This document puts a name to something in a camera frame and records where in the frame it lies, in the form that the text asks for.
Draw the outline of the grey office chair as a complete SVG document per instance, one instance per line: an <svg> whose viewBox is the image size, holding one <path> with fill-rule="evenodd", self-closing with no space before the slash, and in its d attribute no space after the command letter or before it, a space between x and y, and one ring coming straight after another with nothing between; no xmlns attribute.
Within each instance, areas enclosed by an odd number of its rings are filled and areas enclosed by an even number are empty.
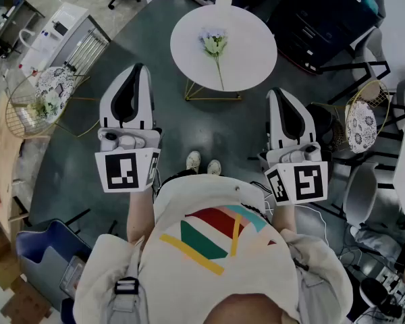
<svg viewBox="0 0 405 324"><path fill-rule="evenodd" d="M358 229L370 216L377 196L375 168L378 163L365 162L350 172L346 186L343 211L346 221Z"/></svg>
<svg viewBox="0 0 405 324"><path fill-rule="evenodd" d="M374 28L355 46L353 64L360 66L352 70L352 75L360 82L359 88L390 73L383 53L382 38L380 29Z"/></svg>

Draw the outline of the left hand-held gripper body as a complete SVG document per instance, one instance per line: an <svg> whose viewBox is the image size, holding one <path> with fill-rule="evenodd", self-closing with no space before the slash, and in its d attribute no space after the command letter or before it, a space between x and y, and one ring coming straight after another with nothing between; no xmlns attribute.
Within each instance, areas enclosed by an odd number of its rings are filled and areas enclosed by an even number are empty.
<svg viewBox="0 0 405 324"><path fill-rule="evenodd" d="M100 128L95 153L103 190L143 192L153 185L161 149L161 130Z"/></svg>

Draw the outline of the floral round seat cushion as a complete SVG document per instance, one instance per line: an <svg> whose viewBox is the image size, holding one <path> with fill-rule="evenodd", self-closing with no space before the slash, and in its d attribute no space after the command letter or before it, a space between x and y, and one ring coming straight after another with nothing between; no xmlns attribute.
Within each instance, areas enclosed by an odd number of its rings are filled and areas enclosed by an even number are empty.
<svg viewBox="0 0 405 324"><path fill-rule="evenodd" d="M51 91L56 92L55 88L58 84L63 86L63 93L59 96L60 108L57 115L52 119L43 119L49 124L52 124L57 120L69 101L74 90L74 75L64 67L49 67L40 74L35 85L35 97L37 98L43 93Z"/></svg>
<svg viewBox="0 0 405 324"><path fill-rule="evenodd" d="M346 140L353 153L369 150L377 138L377 122L370 105L355 101L346 107Z"/></svg>

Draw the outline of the white round table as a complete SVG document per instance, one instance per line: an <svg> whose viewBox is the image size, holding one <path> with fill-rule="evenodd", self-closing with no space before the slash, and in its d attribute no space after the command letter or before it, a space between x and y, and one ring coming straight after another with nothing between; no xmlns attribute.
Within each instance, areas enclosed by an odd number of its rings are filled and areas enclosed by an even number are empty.
<svg viewBox="0 0 405 324"><path fill-rule="evenodd" d="M198 39L202 28L222 28L228 43L220 57L224 90L217 67ZM261 84L273 71L277 45L267 25L236 6L206 5L193 9L175 25L170 50L186 77L186 101L240 101L245 90Z"/></svg>

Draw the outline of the person's white printed shirt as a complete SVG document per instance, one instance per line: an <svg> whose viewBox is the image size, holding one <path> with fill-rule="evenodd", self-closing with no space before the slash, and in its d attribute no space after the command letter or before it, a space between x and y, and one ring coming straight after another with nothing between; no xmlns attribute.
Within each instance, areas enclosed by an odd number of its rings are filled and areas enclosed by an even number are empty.
<svg viewBox="0 0 405 324"><path fill-rule="evenodd" d="M334 251L278 232L256 187L176 176L153 210L146 240L98 237L76 289L76 324L342 324L350 312L352 284ZM138 295L114 293L127 276Z"/></svg>

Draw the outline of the black jacket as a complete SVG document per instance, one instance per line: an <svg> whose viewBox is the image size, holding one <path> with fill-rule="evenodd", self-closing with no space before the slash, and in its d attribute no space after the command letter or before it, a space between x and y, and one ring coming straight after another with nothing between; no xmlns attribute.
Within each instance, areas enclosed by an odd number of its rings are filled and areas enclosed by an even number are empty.
<svg viewBox="0 0 405 324"><path fill-rule="evenodd" d="M322 149L336 152L345 143L344 127L340 120L321 105L309 104L306 109L313 118L316 140Z"/></svg>

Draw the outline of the brown cardboard boxes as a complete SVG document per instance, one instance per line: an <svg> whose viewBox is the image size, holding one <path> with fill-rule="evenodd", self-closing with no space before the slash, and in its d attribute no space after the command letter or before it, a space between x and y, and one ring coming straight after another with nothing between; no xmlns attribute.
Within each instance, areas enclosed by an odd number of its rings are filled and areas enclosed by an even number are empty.
<svg viewBox="0 0 405 324"><path fill-rule="evenodd" d="M0 229L0 288L13 296L1 307L11 324L41 324L51 315L51 304L22 278L20 261L11 243Z"/></svg>

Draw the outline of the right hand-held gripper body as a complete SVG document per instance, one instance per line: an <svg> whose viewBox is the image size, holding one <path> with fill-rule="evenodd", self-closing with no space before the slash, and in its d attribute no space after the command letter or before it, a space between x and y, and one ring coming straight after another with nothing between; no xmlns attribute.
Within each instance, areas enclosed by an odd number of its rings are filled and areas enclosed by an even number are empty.
<svg viewBox="0 0 405 324"><path fill-rule="evenodd" d="M278 205L301 205L327 198L328 162L318 142L258 154L263 173Z"/></svg>

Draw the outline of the person's right forearm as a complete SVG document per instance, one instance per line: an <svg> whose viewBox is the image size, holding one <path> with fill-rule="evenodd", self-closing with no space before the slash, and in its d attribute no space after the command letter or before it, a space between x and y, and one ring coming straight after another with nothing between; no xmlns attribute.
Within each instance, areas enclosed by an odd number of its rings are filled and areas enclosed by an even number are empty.
<svg viewBox="0 0 405 324"><path fill-rule="evenodd" d="M278 231L289 230L296 233L294 205L280 205L273 210L271 225Z"/></svg>

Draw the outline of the blue bin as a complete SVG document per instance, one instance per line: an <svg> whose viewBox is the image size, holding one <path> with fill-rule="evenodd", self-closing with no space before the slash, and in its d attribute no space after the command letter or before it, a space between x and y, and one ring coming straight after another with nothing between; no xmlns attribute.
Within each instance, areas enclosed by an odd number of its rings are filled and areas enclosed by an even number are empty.
<svg viewBox="0 0 405 324"><path fill-rule="evenodd" d="M18 232L16 252L27 282L59 311L70 297L60 288L65 270L74 256L86 261L91 247L63 221L52 219Z"/></svg>

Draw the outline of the person's left white shoe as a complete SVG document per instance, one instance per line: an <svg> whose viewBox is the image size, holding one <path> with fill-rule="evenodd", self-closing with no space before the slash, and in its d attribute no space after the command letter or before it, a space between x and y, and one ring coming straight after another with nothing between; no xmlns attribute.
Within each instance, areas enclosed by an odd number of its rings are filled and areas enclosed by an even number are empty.
<svg viewBox="0 0 405 324"><path fill-rule="evenodd" d="M201 155L198 151L191 151L186 158L186 169L198 173Z"/></svg>

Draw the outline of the light wooden desk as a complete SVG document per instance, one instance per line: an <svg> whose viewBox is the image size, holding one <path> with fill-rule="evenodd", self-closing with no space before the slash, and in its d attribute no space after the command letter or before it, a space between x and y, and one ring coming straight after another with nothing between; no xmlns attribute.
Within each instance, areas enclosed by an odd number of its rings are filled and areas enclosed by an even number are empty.
<svg viewBox="0 0 405 324"><path fill-rule="evenodd" d="M22 139L15 137L7 127L7 103L7 95L3 92L0 94L0 224L10 238L18 230L18 223L9 219L18 215L18 211L12 209L12 186Z"/></svg>

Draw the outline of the pale blue flowers bunch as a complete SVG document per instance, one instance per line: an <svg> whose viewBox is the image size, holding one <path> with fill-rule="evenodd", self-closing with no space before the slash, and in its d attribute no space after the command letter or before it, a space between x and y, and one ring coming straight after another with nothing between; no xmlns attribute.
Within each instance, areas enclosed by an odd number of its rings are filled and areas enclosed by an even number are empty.
<svg viewBox="0 0 405 324"><path fill-rule="evenodd" d="M217 67L221 88L224 90L220 57L223 55L223 51L228 43L226 30L222 28L202 28L200 30L198 39L202 45L203 52L214 60Z"/></svg>

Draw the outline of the white counter cabinet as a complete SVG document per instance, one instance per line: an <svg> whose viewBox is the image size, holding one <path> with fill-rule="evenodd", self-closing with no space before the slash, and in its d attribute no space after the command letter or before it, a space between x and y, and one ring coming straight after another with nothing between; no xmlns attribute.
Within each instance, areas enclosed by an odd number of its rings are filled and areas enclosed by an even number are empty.
<svg viewBox="0 0 405 324"><path fill-rule="evenodd" d="M53 22L61 22L68 32L60 35L53 29ZM27 53L19 69L25 77L34 70L65 66L78 73L85 73L111 42L111 38L100 27L86 8L63 3L27 44Z"/></svg>

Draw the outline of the person's left forearm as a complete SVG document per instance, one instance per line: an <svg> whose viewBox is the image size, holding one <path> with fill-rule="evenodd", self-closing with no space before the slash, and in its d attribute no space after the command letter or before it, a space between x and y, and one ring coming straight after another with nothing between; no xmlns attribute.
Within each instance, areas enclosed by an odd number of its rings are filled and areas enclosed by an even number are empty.
<svg viewBox="0 0 405 324"><path fill-rule="evenodd" d="M150 236L155 226L153 210L153 189L130 194L130 206L127 218L127 238L132 245Z"/></svg>

